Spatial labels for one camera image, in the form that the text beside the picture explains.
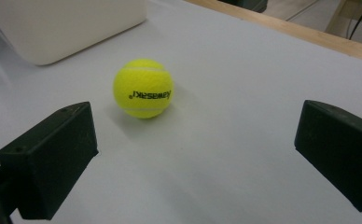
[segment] white table surface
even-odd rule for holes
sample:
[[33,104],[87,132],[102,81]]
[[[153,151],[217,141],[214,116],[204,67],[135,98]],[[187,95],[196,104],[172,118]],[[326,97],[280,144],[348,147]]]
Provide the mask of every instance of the white table surface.
[[[175,83],[171,106],[150,120],[112,96],[116,72],[141,57]],[[362,118],[362,61],[181,0],[148,0],[143,24],[48,66],[0,38],[0,149],[57,109],[91,102],[101,153],[53,224],[362,224],[295,150],[306,99]]]

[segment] tennis ball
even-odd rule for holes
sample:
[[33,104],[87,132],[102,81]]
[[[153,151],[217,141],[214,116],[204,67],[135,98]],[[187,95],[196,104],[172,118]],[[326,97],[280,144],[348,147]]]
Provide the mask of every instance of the tennis ball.
[[174,84],[164,66],[150,59],[137,59],[121,68],[113,85],[117,104],[129,115],[150,119],[170,104]]

